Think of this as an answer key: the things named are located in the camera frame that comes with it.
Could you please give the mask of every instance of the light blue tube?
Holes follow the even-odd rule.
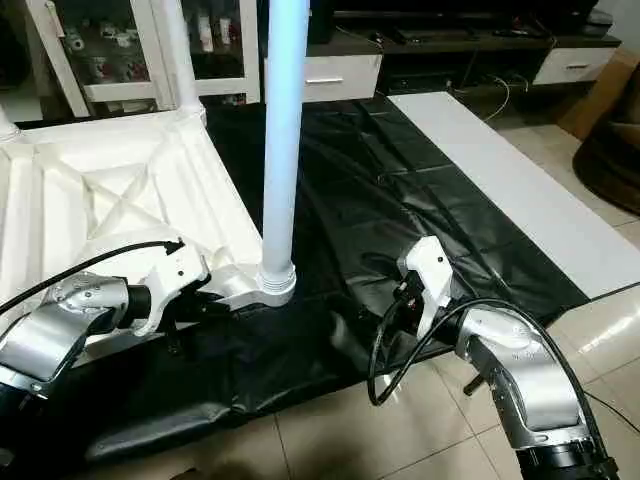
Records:
[[[308,25],[309,0],[270,1],[261,276],[274,293],[295,282],[291,244]]]

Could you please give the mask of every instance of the robotic arm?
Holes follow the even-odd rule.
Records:
[[[421,239],[399,267],[406,276],[397,296],[415,302],[417,294],[424,304],[415,333],[454,346],[488,383],[525,480],[618,478],[582,388],[543,328],[496,299],[475,299],[447,314],[453,271],[436,237]]]
[[[435,237],[421,239],[399,267],[405,281],[376,344],[401,303],[420,302],[424,308],[414,326],[420,342],[390,387],[399,383],[424,344],[437,337],[489,384],[525,480],[618,478],[575,374],[544,329],[497,299],[474,299],[451,308],[452,269]],[[39,307],[0,337],[0,469],[11,463],[11,442],[22,428],[21,413],[29,400],[49,396],[88,337],[116,330],[150,335],[167,304],[208,277],[202,256],[183,247],[166,256],[140,285],[88,272],[53,285]],[[375,398],[373,354],[372,359],[369,393],[379,405],[388,395]]]
[[[53,285],[42,303],[0,337],[0,469],[34,397],[46,399],[92,335],[153,334],[165,307],[186,287],[210,278],[204,258],[183,246],[162,258],[140,285],[86,271]]]

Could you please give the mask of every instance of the black plastic sheet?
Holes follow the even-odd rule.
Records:
[[[260,105],[208,112],[258,226],[264,121]],[[202,323],[179,332],[179,354],[160,339],[73,370],[30,427],[38,434],[21,457],[25,469],[52,478],[159,451],[363,380],[363,358],[399,279],[396,259],[424,235],[442,241],[455,296],[510,300],[545,323],[587,301],[384,98],[307,105],[300,165],[293,300],[278,309],[185,312],[181,320]],[[331,340],[337,321],[348,332],[339,343]],[[396,336],[388,365],[413,345]],[[422,358],[447,349],[430,345]]]

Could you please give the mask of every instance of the floor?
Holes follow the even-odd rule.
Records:
[[[591,194],[571,170],[579,142],[556,126],[500,133],[640,248],[640,218]],[[569,312],[551,333],[585,388],[640,424],[640,287]],[[212,479],[477,480],[521,478],[486,387],[453,355],[414,366],[383,407],[364,385],[318,398],[196,444],[83,478],[169,479],[197,467]],[[620,478],[640,478],[640,436],[593,409]]]

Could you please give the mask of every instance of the brown chair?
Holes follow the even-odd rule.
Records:
[[[640,68],[583,142],[573,169],[593,193],[640,215]]]

